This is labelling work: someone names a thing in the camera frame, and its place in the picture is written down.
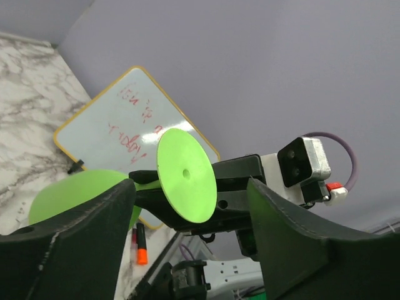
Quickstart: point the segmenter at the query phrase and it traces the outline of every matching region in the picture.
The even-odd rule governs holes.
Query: orange marker
[[[136,224],[137,264],[148,264],[148,249],[146,246],[146,234],[142,223]]]

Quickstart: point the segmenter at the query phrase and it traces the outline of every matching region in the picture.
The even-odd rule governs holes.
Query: black clip
[[[73,164],[72,164],[72,166],[71,166],[71,168],[68,170],[68,174],[72,174],[72,173],[75,173],[76,171],[78,171],[79,169],[81,169],[82,168],[82,166],[83,166],[83,160],[82,159],[80,159],[80,160],[78,160],[77,162],[74,162]]]

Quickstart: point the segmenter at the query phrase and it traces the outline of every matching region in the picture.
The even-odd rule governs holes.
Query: white marble surface
[[[89,100],[53,48],[0,38],[0,234],[26,226],[38,191],[67,176],[71,162],[53,133]],[[173,234],[163,226],[148,235],[149,262]],[[134,257],[128,234],[115,299],[126,299],[150,267]]]

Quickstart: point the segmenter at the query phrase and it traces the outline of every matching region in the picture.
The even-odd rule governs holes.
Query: marble wall
[[[56,50],[0,39],[0,234],[25,226],[36,193],[66,176],[53,133],[89,100]]]

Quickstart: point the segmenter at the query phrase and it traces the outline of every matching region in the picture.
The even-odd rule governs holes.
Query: black bracket
[[[75,173],[76,171],[78,171],[79,169],[82,169],[82,166],[83,166],[83,160],[82,159],[80,159],[80,160],[78,160],[77,162],[74,162],[73,164],[72,164],[72,166],[69,168],[69,170],[68,170],[68,174],[72,174],[72,173]]]
[[[206,283],[202,260],[181,261],[174,267],[165,263],[150,286],[131,299],[206,300],[211,285]]]
[[[205,223],[194,224],[184,220],[169,205],[162,189],[139,191],[136,205],[151,211],[165,225],[192,235],[212,234],[251,228],[246,188],[250,178],[265,183],[261,158],[257,154],[239,157],[212,165],[217,182],[215,212]],[[129,178],[136,183],[150,183],[158,179],[157,171],[134,171]]]

